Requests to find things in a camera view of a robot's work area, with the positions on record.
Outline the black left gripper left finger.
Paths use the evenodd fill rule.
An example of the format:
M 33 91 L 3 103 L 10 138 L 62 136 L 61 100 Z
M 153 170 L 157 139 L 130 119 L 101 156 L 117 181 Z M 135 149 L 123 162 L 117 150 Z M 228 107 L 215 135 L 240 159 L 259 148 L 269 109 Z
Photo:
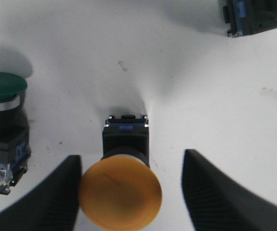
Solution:
M 72 231 L 80 178 L 81 158 L 70 155 L 31 192 L 0 212 L 0 231 Z

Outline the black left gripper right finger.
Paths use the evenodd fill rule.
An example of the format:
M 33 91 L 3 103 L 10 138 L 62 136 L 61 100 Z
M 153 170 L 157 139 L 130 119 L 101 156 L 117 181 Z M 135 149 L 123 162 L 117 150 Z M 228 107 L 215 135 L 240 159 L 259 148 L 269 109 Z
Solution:
M 197 231 L 277 231 L 277 205 L 232 180 L 194 149 L 185 150 L 181 185 Z

